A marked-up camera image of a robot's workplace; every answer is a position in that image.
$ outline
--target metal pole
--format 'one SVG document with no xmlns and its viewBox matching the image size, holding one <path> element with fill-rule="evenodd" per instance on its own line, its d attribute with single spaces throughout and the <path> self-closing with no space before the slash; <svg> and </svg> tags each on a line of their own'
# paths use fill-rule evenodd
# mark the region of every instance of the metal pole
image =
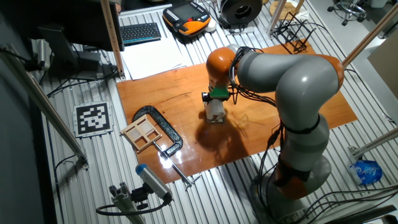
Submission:
<svg viewBox="0 0 398 224">
<path fill-rule="evenodd" d="M 394 139 L 398 137 L 398 128 L 393 129 L 392 131 L 389 131 L 387 134 L 383 134 L 381 137 L 378 137 L 377 139 L 373 140 L 372 142 L 366 144 L 365 146 L 355 149 L 353 151 L 353 156 L 355 159 L 359 158 L 362 156 L 365 152 L 368 152 L 375 147 L 380 146 L 381 144 L 390 141 L 391 139 Z"/>
<path fill-rule="evenodd" d="M 109 0 L 101 0 L 102 11 L 104 13 L 104 18 L 106 22 L 106 27 L 108 28 L 108 35 L 111 40 L 112 50 L 114 57 L 116 59 L 116 65 L 118 66 L 118 72 L 120 76 L 124 76 L 124 69 L 122 63 L 122 56 L 120 54 L 118 38 L 116 36 L 116 31 L 113 26 L 113 19 L 111 8 L 109 7 Z"/>
<path fill-rule="evenodd" d="M 16 52 L 14 48 L 10 45 L 7 49 L 11 52 Z M 87 155 L 81 150 L 80 145 L 76 141 L 76 138 L 69 131 L 68 127 L 59 117 L 57 111 L 51 105 L 49 99 L 44 94 L 40 85 L 37 83 L 36 79 L 32 74 L 25 71 L 24 66 L 18 58 L 6 53 L 0 53 L 0 58 L 7 65 L 8 69 L 14 74 L 18 79 L 19 83 L 25 88 L 29 97 L 35 102 L 39 109 L 43 112 L 46 118 L 51 122 L 53 127 L 58 131 L 59 135 L 68 144 L 70 149 L 77 155 L 83 164 L 88 165 Z"/>
<path fill-rule="evenodd" d="M 282 14 L 282 11 L 284 10 L 285 4 L 287 0 L 279 0 L 278 5 L 276 6 L 274 15 L 271 18 L 271 21 L 269 23 L 269 26 L 267 27 L 266 34 L 271 34 L 272 31 L 274 31 L 275 25 L 279 20 L 280 15 Z"/>
<path fill-rule="evenodd" d="M 362 51 L 366 46 L 380 33 L 383 28 L 394 18 L 398 13 L 398 4 L 395 6 L 380 20 L 376 27 L 356 46 L 356 48 L 344 59 L 343 68 L 346 68 Z"/>
</svg>

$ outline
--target robotic arm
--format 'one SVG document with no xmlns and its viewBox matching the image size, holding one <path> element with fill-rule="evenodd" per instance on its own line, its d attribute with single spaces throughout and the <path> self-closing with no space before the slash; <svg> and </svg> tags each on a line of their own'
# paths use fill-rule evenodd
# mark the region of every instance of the robotic arm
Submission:
<svg viewBox="0 0 398 224">
<path fill-rule="evenodd" d="M 228 91 L 229 68 L 241 53 L 239 46 L 230 45 L 208 57 L 210 92 L 203 94 L 207 96 L 203 100 L 210 121 L 219 121 L 225 114 L 222 101 L 229 96 L 219 93 Z M 264 192 L 270 197 L 267 203 L 274 207 L 274 202 L 293 202 L 314 192 L 331 172 L 330 163 L 322 156 L 329 140 L 329 127 L 319 109 L 343 83 L 340 61 L 327 55 L 273 55 L 246 50 L 232 66 L 243 88 L 256 93 L 275 92 L 276 108 L 285 127 L 276 172 L 269 177 L 272 184 Z"/>
</svg>

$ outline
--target white object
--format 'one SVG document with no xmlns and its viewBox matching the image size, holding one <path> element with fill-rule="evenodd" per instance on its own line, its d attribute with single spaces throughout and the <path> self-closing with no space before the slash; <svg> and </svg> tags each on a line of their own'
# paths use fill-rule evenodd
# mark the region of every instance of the white object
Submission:
<svg viewBox="0 0 398 224">
<path fill-rule="evenodd" d="M 205 31 L 206 32 L 214 32 L 214 31 L 216 31 L 216 28 L 217 28 L 216 26 L 217 26 L 216 21 L 214 19 L 210 19 L 210 22 L 207 25 Z"/>
<path fill-rule="evenodd" d="M 221 100 L 211 100 L 206 105 L 206 117 L 209 120 L 218 120 L 223 119 L 225 116 L 225 110 L 223 106 L 223 102 Z"/>
<path fill-rule="evenodd" d="M 371 2 L 371 7 L 372 7 L 372 8 L 379 9 L 379 8 L 384 7 L 384 5 L 385 5 L 386 3 L 387 3 L 387 0 L 372 0 L 372 2 Z"/>
<path fill-rule="evenodd" d="M 173 38 L 126 47 L 122 58 L 133 80 L 184 67 Z"/>
</svg>

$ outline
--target floor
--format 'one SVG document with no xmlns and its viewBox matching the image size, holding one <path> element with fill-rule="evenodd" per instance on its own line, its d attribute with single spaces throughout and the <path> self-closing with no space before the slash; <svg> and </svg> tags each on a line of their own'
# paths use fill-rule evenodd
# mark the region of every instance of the floor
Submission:
<svg viewBox="0 0 398 224">
<path fill-rule="evenodd" d="M 269 15 L 271 2 L 263 6 L 253 34 L 225 36 L 223 30 L 218 27 L 214 34 L 205 34 L 199 39 L 194 38 L 185 45 L 177 42 L 181 54 L 186 59 L 186 64 L 203 63 L 212 50 L 229 44 L 248 45 L 257 48 L 276 45 L 277 42 L 268 38 L 264 33 L 264 29 L 271 19 Z M 317 14 L 315 6 L 310 1 L 305 1 L 303 8 L 309 11 L 311 22 L 323 23 L 321 15 Z M 126 26 L 144 22 L 157 22 L 162 24 L 159 26 L 162 36 L 172 37 L 161 19 L 163 9 L 163 7 L 157 7 L 142 11 L 124 12 L 120 16 L 120 24 Z M 326 26 L 331 26 L 330 30 L 341 29 L 341 27 L 333 26 L 333 23 L 330 22 Z M 346 44 L 345 40 L 340 37 L 338 39 L 336 36 L 335 40 L 337 43 Z M 322 29 L 317 29 L 309 42 L 316 53 L 332 55 L 340 60 L 343 60 L 346 53 L 349 52 L 349 49 L 345 49 L 346 46 L 337 45 L 332 36 Z M 112 55 L 108 54 L 108 57 L 115 63 Z M 46 78 L 42 85 L 44 92 L 49 93 L 59 86 L 61 81 Z M 116 89 L 116 82 L 120 81 L 122 80 L 119 78 L 113 78 L 108 81 L 99 80 L 98 82 L 82 83 L 64 89 L 50 99 L 71 130 L 73 130 L 72 114 L 75 105 L 92 101 L 110 101 L 114 115 L 113 132 L 78 140 L 88 155 L 90 165 L 88 170 L 76 166 L 75 158 L 60 165 L 57 170 L 58 181 L 60 182 L 60 202 L 55 193 L 55 181 L 52 183 L 57 218 L 60 223 L 63 219 L 65 223 L 128 223 L 125 217 L 105 217 L 95 213 L 96 207 L 111 204 L 111 195 L 108 191 L 110 185 L 118 185 L 122 181 L 126 182 L 130 189 L 142 185 L 142 180 L 134 173 L 137 165 L 135 153 L 131 145 L 118 134 L 119 130 L 127 125 Z M 348 174 L 348 166 L 351 163 L 348 158 L 347 147 L 349 145 L 363 146 L 394 128 L 391 123 L 384 119 L 381 110 L 377 107 L 377 102 L 371 98 L 370 93 L 366 90 L 365 83 L 355 74 L 346 73 L 341 92 L 356 113 L 358 120 L 331 130 L 330 143 L 323 155 L 331 162 L 332 174 L 322 188 L 302 199 L 303 203 L 307 205 L 331 191 L 363 189 L 356 186 Z M 50 166 L 73 155 L 45 118 L 44 127 L 46 127 L 47 152 L 49 155 L 53 153 L 55 158 L 54 160 L 49 158 Z M 367 186 L 368 189 L 387 187 L 398 182 L 396 175 L 398 165 L 395 162 L 398 161 L 398 154 L 394 150 L 397 148 L 398 142 L 394 140 L 364 155 L 365 159 L 377 161 L 384 171 L 383 178 L 379 182 Z M 257 174 L 262 155 L 263 153 L 256 154 L 202 172 L 200 180 L 187 191 L 185 191 L 184 183 L 181 180 L 167 184 L 173 193 L 174 202 L 171 206 L 143 217 L 147 223 L 258 223 L 249 201 L 249 186 L 251 179 Z M 271 168 L 277 162 L 277 152 L 271 151 L 269 155 L 265 164 L 266 169 Z M 351 199 L 363 195 L 336 195 L 332 199 Z M 150 208 L 154 208 L 160 205 L 160 200 L 151 195 L 148 204 Z M 337 215 L 342 215 L 345 212 L 343 210 Z"/>
<path fill-rule="evenodd" d="M 309 0 L 314 8 L 319 13 L 321 19 L 325 21 L 327 28 L 330 30 L 335 40 L 340 44 L 341 49 L 346 54 L 349 54 L 362 40 L 369 31 L 375 28 L 375 21 L 380 19 L 379 13 L 375 15 L 373 20 L 366 19 L 362 23 L 351 21 L 347 26 L 342 26 L 343 19 L 339 18 L 334 12 L 328 12 L 326 9 L 333 5 L 333 0 Z M 383 39 L 376 37 L 358 57 L 353 64 L 358 69 L 364 81 L 372 89 L 373 93 L 384 107 L 385 112 L 394 120 L 398 121 L 398 99 L 388 89 L 387 85 L 377 74 L 377 71 L 369 63 L 368 57 L 370 54 L 384 42 Z"/>
</svg>

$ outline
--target wooden board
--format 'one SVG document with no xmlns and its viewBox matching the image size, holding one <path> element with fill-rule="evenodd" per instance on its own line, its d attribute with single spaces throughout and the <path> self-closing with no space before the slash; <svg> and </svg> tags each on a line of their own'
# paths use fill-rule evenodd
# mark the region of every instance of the wooden board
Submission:
<svg viewBox="0 0 398 224">
<path fill-rule="evenodd" d="M 314 54 L 311 46 L 307 46 L 304 53 Z M 288 54 L 281 45 L 264 49 L 264 52 Z M 238 98 L 236 105 L 232 99 L 224 102 L 225 123 L 205 123 L 201 93 L 208 91 L 208 75 L 204 63 L 141 80 L 119 82 L 118 90 L 128 124 L 139 108 L 152 105 L 181 135 L 183 148 L 172 156 L 172 160 L 187 176 L 264 151 L 271 129 L 279 123 L 274 107 L 243 97 Z M 320 112 L 330 128 L 357 119 L 340 92 L 323 105 Z M 163 135 L 157 143 L 164 148 L 170 146 L 171 140 L 161 128 L 156 125 L 155 128 Z M 160 158 L 154 146 L 149 146 L 137 157 L 139 163 L 146 163 L 164 182 L 180 179 L 171 164 Z"/>
</svg>

